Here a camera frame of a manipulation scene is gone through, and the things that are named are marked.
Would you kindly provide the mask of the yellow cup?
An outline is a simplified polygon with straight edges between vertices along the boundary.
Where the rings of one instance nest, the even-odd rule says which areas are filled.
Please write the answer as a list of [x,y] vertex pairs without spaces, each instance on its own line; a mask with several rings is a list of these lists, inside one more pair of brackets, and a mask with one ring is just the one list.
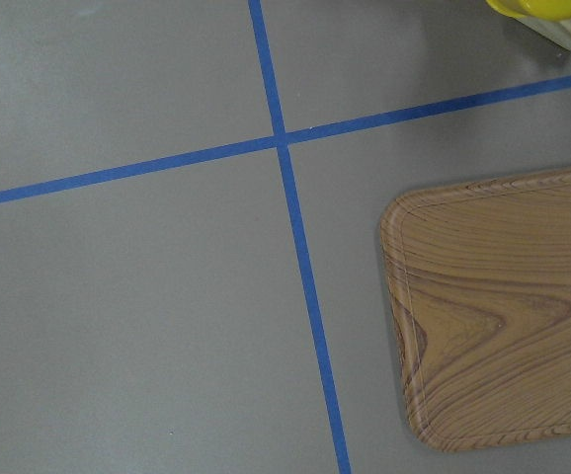
[[486,0],[496,12],[515,19],[532,17],[546,21],[571,19],[571,0]]

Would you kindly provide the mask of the wooden grain tray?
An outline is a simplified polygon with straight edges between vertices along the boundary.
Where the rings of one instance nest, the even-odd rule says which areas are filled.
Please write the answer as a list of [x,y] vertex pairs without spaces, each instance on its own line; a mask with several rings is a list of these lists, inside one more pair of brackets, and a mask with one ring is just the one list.
[[571,435],[571,168],[410,192],[379,232],[415,437]]

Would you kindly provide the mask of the wooden peg rack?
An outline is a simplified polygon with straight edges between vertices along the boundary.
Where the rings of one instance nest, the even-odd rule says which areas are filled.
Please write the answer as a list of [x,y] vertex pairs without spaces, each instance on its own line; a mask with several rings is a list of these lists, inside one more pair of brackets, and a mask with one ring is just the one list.
[[518,19],[518,22],[562,48],[571,51],[571,19],[552,22],[524,17]]

